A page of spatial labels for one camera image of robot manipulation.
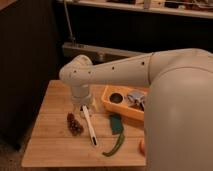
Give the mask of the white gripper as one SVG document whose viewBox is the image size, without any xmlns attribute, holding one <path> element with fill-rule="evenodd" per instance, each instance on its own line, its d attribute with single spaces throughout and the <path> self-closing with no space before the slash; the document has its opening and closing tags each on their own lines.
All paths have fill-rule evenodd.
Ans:
<svg viewBox="0 0 213 171">
<path fill-rule="evenodd" d="M 74 106 L 90 105 L 92 103 L 92 94 L 89 85 L 72 86 L 71 100 Z"/>
</svg>

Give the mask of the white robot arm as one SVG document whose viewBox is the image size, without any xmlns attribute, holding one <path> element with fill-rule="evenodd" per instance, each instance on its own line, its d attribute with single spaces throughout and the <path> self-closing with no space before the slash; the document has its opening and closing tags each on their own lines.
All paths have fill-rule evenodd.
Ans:
<svg viewBox="0 0 213 171">
<path fill-rule="evenodd" d="M 147 87 L 147 171 L 213 171 L 213 53 L 168 50 L 99 65 L 79 55 L 59 78 L 78 102 L 91 84 Z"/>
</svg>

